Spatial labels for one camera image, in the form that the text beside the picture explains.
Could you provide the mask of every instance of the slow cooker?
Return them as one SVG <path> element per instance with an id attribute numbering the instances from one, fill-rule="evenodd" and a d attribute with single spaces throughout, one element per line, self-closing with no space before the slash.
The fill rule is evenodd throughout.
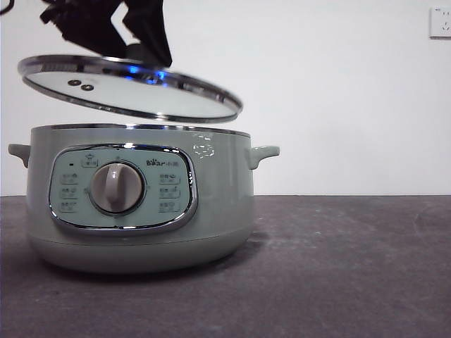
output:
<path id="1" fill-rule="evenodd" d="M 118 58 L 50 55 L 25 84 L 64 101 L 158 121 L 215 123 L 242 110 L 208 82 Z M 231 254 L 252 231 L 252 171 L 277 146 L 245 132 L 165 124 L 35 127 L 9 153 L 28 168 L 27 237 L 46 261 L 95 273 L 184 268 Z"/>

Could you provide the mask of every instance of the pot handle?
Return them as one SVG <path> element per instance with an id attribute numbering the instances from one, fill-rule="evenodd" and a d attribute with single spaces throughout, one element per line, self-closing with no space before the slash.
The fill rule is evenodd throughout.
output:
<path id="1" fill-rule="evenodd" d="M 8 152 L 22 159 L 23 165 L 28 168 L 28 159 L 30 158 L 30 149 L 31 146 L 25 146 L 24 144 L 9 144 Z"/>
<path id="2" fill-rule="evenodd" d="M 249 152 L 249 169 L 257 169 L 261 160 L 279 156 L 280 148 L 278 146 L 256 146 Z"/>

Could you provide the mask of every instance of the white knob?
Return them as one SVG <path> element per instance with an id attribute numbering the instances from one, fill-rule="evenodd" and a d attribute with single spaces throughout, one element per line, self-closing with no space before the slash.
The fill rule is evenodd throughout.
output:
<path id="1" fill-rule="evenodd" d="M 90 194 L 100 209 L 122 213 L 140 200 L 142 190 L 142 178 L 136 169 L 124 163 L 110 163 L 92 177 Z"/>

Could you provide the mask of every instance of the electrical socket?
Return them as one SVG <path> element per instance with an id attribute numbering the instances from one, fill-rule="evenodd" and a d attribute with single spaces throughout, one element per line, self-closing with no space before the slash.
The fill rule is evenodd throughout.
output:
<path id="1" fill-rule="evenodd" d="M 451 6 L 431 8 L 429 36 L 451 38 Z"/>

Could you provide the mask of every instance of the gray floor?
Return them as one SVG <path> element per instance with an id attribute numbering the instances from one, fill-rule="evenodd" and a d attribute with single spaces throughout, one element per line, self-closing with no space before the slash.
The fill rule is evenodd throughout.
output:
<path id="1" fill-rule="evenodd" d="M 105 276 L 39 260 L 1 199 L 2 337 L 451 337 L 451 196 L 257 197 L 235 254 Z"/>

